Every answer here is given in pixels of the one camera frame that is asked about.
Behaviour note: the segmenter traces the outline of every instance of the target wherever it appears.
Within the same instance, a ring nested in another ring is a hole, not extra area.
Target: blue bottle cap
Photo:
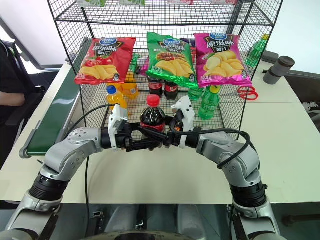
[[[115,86],[110,85],[106,87],[106,91],[108,92],[108,94],[115,94],[117,92],[117,89]]]

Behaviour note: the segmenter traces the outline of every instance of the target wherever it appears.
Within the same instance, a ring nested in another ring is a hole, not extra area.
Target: white wall
[[[320,74],[320,1],[284,0],[267,50],[294,59],[292,70]]]
[[[40,65],[67,57],[46,0],[0,0],[0,16]]]

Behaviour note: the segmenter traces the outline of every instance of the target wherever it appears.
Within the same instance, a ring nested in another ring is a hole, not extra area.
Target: yellow bottle cap
[[[210,92],[213,93],[213,94],[217,94],[220,91],[220,88],[221,88],[220,85],[219,86],[212,85],[210,87]]]
[[[262,40],[268,40],[268,38],[269,38],[269,34],[263,34],[261,37]]]

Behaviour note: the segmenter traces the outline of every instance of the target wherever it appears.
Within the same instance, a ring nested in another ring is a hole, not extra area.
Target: green bottle
[[[263,34],[261,39],[253,44],[252,49],[249,53],[249,56],[245,60],[245,64],[250,67],[255,67],[259,63],[260,56],[262,55],[263,50],[267,44],[269,34]]]
[[[214,117],[215,110],[220,103],[219,91],[221,86],[211,86],[202,97],[199,108],[199,117],[206,120]]]
[[[195,89],[189,89],[188,91],[188,96],[189,96],[189,99],[192,100],[192,101],[196,101],[198,100],[199,98],[202,97],[202,93],[204,92],[204,89],[203,88],[195,88]]]

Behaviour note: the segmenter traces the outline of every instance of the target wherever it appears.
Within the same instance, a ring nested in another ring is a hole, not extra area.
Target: metal wire rack
[[[247,52],[263,34],[271,35],[276,24],[282,0],[238,0],[236,5],[210,5],[208,0],[195,0],[193,5],[172,5],[166,0],[147,0],[145,6],[119,5],[117,0],[107,1],[105,7],[79,7],[75,0],[47,0],[56,28],[75,73],[91,44],[91,39],[105,37],[135,37],[134,53],[148,55],[147,32],[171,35],[174,38],[194,39],[195,33],[227,33],[239,35],[242,61]],[[253,79],[256,67],[246,66]],[[139,97],[127,100],[129,122],[140,121],[149,94],[148,80],[135,74]],[[196,113],[194,126],[240,129],[246,101],[235,93],[237,86],[225,85],[220,91],[220,105],[211,120],[201,120],[198,109],[201,99],[193,102]],[[179,89],[177,100],[188,89]],[[83,112],[106,104],[106,85],[81,85]],[[170,106],[175,101],[161,99],[161,108],[171,115]],[[106,109],[101,108],[86,118],[88,127],[100,128]]]

